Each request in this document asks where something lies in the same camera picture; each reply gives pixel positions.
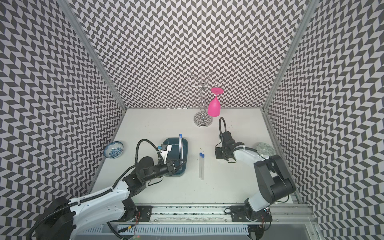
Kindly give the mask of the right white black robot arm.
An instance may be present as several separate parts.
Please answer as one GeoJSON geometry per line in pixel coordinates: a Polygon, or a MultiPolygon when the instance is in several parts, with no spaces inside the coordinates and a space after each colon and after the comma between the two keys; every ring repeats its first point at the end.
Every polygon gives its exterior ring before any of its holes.
{"type": "Polygon", "coordinates": [[[256,149],[236,142],[229,131],[219,134],[222,146],[215,148],[219,160],[244,162],[254,168],[258,189],[244,203],[247,220],[267,220],[270,205],[296,191],[296,185],[284,160],[279,155],[264,157],[256,149]]]}

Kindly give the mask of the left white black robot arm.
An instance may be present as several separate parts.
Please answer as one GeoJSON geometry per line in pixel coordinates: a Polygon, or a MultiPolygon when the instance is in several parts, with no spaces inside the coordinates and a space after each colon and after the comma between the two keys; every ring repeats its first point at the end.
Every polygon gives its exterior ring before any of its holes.
{"type": "Polygon", "coordinates": [[[132,198],[141,193],[148,182],[172,176],[183,166],[179,160],[155,165],[152,158],[144,157],[126,169],[110,187],[79,198],[53,200],[27,232],[27,239],[71,240],[100,224],[136,220],[139,211],[132,198]]]}

